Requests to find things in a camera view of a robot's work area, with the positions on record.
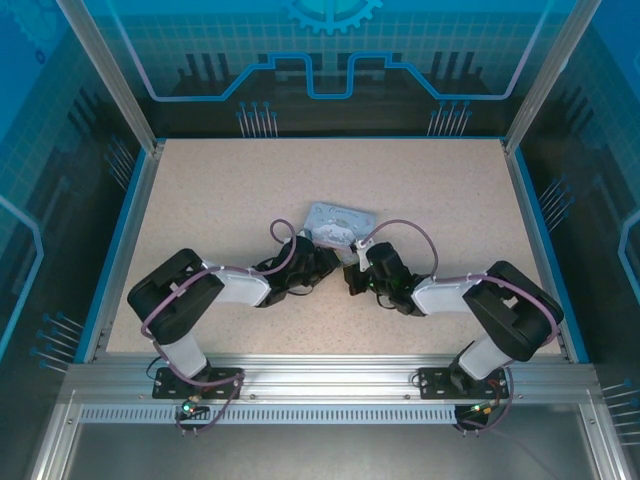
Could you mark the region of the aluminium frame rail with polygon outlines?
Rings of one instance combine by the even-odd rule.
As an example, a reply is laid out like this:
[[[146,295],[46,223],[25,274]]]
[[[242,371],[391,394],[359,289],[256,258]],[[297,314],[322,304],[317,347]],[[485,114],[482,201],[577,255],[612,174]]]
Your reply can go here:
[[[241,399],[263,404],[416,404],[410,382],[420,367],[446,367],[449,355],[212,354],[214,367],[244,370]],[[78,404],[151,400],[148,355],[106,354],[70,366],[59,399]],[[595,368],[559,355],[538,355],[511,367],[517,404],[583,404],[603,395]]]

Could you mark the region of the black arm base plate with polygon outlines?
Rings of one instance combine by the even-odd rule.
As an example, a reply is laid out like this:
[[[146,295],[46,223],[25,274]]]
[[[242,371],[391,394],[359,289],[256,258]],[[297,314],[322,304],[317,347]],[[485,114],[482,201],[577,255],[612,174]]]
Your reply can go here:
[[[151,396],[161,400],[186,400],[188,397],[200,395],[205,400],[223,400],[231,397],[238,399],[241,390],[234,393],[238,379],[243,373],[240,368],[211,368],[199,382],[220,382],[215,387],[195,386],[181,380],[169,367],[162,367],[156,371]]]
[[[414,383],[422,400],[506,399],[510,394],[504,369],[476,380],[459,368],[423,367]]]

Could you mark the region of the aluminium frame post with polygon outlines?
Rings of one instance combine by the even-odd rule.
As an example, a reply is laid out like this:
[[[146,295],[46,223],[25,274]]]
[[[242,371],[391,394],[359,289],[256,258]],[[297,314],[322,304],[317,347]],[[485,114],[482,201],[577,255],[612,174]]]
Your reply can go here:
[[[504,139],[504,152],[514,156],[560,74],[589,26],[602,0],[576,0]]]
[[[83,0],[55,1],[141,148],[156,156],[156,135]]]

